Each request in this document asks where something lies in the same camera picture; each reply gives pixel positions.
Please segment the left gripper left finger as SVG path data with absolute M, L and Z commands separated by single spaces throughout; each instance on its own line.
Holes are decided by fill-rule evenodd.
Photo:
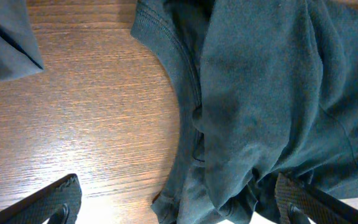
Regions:
M 0 224 L 75 224 L 81 207 L 78 176 L 68 174 L 0 211 Z

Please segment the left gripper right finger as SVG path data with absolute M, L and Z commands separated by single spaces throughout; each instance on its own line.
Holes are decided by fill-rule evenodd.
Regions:
M 280 223 L 358 224 L 357 209 L 283 174 L 275 184 L 275 201 Z

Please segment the black Nike t-shirt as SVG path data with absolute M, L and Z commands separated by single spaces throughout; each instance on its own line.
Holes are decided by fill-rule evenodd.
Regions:
M 159 223 L 277 222 L 287 173 L 358 197 L 358 9 L 334 1 L 139 1 L 131 34 L 175 89 Z

